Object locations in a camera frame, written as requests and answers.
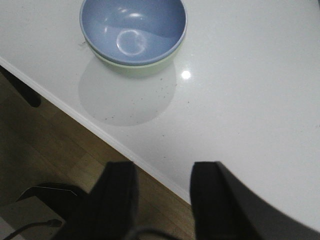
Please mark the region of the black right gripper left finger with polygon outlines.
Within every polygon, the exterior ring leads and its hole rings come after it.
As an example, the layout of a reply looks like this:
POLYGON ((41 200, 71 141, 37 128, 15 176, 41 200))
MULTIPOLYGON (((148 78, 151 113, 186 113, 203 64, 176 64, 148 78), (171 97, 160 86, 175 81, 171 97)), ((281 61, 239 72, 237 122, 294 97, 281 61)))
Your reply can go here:
POLYGON ((109 162, 55 240, 122 240, 135 225, 138 176, 129 161, 109 162))

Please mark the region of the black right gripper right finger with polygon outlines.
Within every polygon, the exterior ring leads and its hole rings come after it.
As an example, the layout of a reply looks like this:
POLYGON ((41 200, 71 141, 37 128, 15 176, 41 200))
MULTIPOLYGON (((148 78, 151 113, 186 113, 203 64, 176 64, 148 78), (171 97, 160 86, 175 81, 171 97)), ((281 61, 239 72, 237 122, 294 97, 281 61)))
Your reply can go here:
POLYGON ((318 240, 320 233, 280 212, 221 162, 195 162, 190 203, 198 240, 318 240))

